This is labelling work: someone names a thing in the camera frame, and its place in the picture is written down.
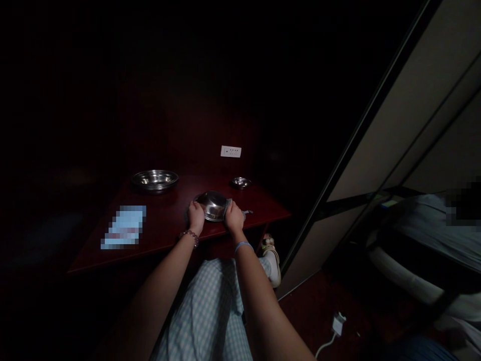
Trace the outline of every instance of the white cable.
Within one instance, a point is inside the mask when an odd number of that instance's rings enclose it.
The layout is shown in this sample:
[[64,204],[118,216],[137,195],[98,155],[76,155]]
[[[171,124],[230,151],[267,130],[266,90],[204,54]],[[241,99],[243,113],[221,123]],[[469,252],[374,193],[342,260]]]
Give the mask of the white cable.
[[330,340],[328,343],[325,343],[325,344],[323,344],[321,347],[319,347],[319,349],[318,349],[317,352],[316,352],[315,359],[317,359],[317,356],[319,355],[319,352],[320,352],[323,348],[325,348],[325,347],[333,344],[335,338],[336,338],[336,333],[334,333],[334,334],[332,335],[332,340]]

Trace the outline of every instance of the bracelet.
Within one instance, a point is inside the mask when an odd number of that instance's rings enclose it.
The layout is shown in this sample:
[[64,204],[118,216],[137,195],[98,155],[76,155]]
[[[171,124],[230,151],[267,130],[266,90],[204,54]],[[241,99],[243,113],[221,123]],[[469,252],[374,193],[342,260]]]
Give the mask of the bracelet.
[[182,236],[184,236],[186,234],[190,234],[192,236],[192,238],[194,238],[194,240],[195,240],[194,249],[196,249],[199,246],[199,237],[193,231],[185,230],[185,231],[183,231],[179,234],[179,239],[181,239]]
[[236,254],[237,249],[244,244],[247,244],[249,247],[252,248],[252,250],[254,250],[254,248],[251,246],[251,244],[249,242],[239,242],[239,243],[237,243],[237,246],[235,247],[234,255]]

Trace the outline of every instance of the light blue plaid fabric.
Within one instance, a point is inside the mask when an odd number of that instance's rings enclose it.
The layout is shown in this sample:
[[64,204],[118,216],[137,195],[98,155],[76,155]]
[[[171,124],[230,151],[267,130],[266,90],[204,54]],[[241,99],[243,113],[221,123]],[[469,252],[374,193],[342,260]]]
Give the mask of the light blue plaid fabric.
[[[271,265],[259,258],[267,276]],[[234,259],[204,261],[151,360],[252,360]]]

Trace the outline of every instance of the hand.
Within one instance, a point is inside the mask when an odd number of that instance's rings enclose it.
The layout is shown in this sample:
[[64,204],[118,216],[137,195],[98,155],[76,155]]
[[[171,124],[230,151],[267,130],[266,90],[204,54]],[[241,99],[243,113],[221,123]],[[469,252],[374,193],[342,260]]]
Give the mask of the hand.
[[204,210],[198,202],[191,201],[189,204],[189,210],[187,211],[189,216],[190,227],[189,229],[200,237],[202,229],[204,227]]
[[225,223],[231,233],[241,231],[244,226],[244,213],[234,201],[229,204],[225,212]]

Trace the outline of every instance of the stainless steel bowl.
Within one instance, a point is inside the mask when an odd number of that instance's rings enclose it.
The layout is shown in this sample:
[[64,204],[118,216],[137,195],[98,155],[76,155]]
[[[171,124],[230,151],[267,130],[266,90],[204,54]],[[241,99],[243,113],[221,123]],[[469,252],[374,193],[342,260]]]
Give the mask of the stainless steel bowl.
[[252,182],[246,178],[235,177],[235,178],[232,178],[229,184],[231,187],[243,190],[249,187],[252,184]]
[[164,194],[171,191],[179,180],[179,176],[169,170],[145,170],[132,176],[130,181],[134,187],[146,194]]
[[222,222],[227,199],[216,191],[207,191],[195,196],[194,202],[199,202],[204,210],[205,219],[212,222]]

